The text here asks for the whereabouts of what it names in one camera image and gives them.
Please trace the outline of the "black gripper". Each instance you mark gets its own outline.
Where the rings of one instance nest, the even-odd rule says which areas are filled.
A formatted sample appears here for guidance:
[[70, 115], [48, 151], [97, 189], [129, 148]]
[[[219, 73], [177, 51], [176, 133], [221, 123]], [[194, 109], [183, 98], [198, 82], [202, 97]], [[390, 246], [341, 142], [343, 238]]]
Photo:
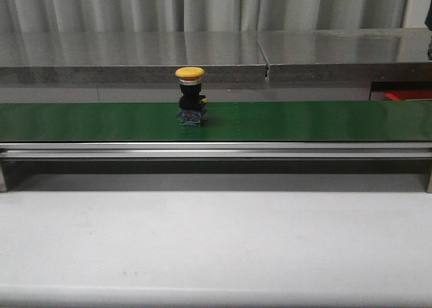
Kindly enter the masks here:
[[[432, 31], [432, 15], [427, 14], [426, 17], [426, 27]], [[429, 43], [428, 51], [427, 51], [428, 59], [432, 60], [432, 41]]]

